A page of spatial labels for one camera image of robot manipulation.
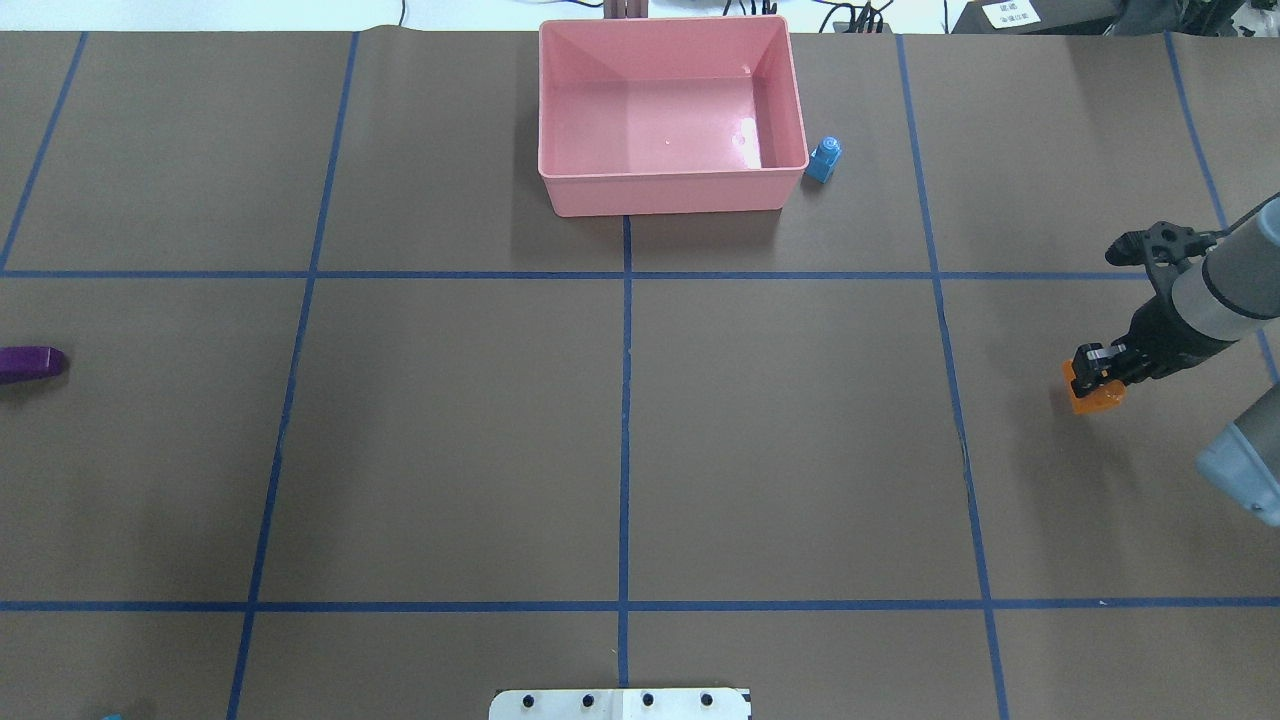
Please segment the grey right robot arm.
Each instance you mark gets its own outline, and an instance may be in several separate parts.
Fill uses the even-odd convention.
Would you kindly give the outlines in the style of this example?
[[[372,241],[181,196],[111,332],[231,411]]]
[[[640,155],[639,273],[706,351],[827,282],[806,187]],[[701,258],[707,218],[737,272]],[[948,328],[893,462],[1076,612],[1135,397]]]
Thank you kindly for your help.
[[[1119,406],[1128,387],[1196,368],[1279,316],[1279,205],[1270,197],[1224,231],[1158,222],[1117,237],[1114,266],[1140,266],[1152,297],[1128,331],[1080,345],[1062,364],[1078,415]],[[1267,527],[1279,523],[1277,389],[1198,454],[1198,473]]]

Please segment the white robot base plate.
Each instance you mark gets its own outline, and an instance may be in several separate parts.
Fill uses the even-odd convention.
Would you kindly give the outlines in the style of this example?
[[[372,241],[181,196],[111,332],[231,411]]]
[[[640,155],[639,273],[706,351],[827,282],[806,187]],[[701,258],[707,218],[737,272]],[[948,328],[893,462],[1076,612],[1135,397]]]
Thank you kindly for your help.
[[[751,719],[750,692],[730,687],[512,689],[489,719]]]

